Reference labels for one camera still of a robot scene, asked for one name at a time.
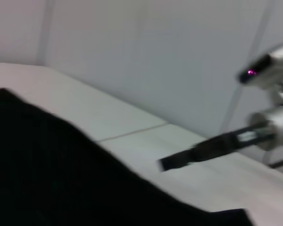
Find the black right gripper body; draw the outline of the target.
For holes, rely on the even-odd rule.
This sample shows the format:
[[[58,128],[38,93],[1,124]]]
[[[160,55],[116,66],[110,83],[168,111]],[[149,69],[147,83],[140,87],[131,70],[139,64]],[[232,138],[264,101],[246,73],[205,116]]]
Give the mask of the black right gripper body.
[[[192,161],[208,161],[273,138],[274,132],[265,124],[230,131],[195,145],[192,149]]]

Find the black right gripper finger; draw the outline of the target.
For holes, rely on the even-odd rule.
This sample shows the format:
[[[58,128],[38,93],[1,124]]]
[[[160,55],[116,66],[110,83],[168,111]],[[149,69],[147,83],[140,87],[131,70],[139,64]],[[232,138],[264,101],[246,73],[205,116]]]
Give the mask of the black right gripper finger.
[[[173,155],[158,160],[158,164],[161,168],[161,171],[163,172],[168,170],[179,169],[188,166],[190,163],[193,162],[195,162],[193,148],[175,153]]]

